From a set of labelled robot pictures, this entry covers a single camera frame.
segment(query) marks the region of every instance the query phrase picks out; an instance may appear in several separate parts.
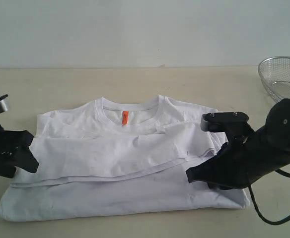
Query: neckline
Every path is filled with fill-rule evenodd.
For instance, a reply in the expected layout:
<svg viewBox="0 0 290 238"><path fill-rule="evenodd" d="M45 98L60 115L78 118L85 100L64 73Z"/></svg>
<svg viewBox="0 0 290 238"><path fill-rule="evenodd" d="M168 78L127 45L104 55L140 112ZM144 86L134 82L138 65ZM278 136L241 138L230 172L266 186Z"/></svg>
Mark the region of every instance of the neckline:
<svg viewBox="0 0 290 238"><path fill-rule="evenodd" d="M112 126L112 127L117 127L117 128L131 128L131 127L137 127L137 126L147 126L157 121L162 113L162 108L163 108L162 104L164 103L165 100L166 100L166 97L158 95L154 97L152 100L145 103L122 104L122 103L112 102L106 98L99 98L95 100L95 108L96 108L96 112L100 120L107 126ZM129 111L129 112L142 111L142 110L151 109L152 107L156 105L158 105L158 108L153 117L140 123L127 124L124 126L122 126L120 123L115 123L112 120L110 120L104 112L104 108L111 109L111 110Z"/></svg>

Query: silver basket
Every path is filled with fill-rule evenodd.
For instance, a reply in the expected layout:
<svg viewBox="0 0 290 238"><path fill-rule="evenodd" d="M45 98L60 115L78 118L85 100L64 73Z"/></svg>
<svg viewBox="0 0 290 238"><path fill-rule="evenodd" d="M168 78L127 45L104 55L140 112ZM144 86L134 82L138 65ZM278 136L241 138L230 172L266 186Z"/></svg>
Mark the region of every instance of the silver basket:
<svg viewBox="0 0 290 238"><path fill-rule="evenodd" d="M258 66L262 84L275 102L290 98L290 57L272 57Z"/></svg>

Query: metal mesh basket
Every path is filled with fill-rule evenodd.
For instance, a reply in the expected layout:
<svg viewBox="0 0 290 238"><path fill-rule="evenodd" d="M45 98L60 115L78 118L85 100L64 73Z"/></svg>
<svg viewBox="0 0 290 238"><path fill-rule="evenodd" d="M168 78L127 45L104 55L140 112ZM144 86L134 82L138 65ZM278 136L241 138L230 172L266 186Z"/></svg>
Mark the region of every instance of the metal mesh basket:
<svg viewBox="0 0 290 238"><path fill-rule="evenodd" d="M272 57L258 66L262 84L274 101L290 98L290 57Z"/></svg>

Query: wall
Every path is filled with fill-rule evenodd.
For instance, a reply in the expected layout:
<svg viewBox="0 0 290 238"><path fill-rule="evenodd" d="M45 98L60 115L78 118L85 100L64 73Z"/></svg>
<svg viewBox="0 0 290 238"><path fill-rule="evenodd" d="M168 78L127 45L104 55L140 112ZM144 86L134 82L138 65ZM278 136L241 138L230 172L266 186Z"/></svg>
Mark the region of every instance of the wall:
<svg viewBox="0 0 290 238"><path fill-rule="evenodd" d="M285 0L0 0L0 67L258 64L290 56Z"/></svg>

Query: orange label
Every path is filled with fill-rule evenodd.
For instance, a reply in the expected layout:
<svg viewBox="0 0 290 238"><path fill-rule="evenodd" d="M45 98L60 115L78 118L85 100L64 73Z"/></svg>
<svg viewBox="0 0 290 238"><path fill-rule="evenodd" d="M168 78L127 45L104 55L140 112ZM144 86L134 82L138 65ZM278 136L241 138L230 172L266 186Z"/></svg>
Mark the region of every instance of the orange label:
<svg viewBox="0 0 290 238"><path fill-rule="evenodd" d="M126 125L128 119L129 119L129 112L127 112L127 111L123 111L123 116L122 116L122 125Z"/></svg>

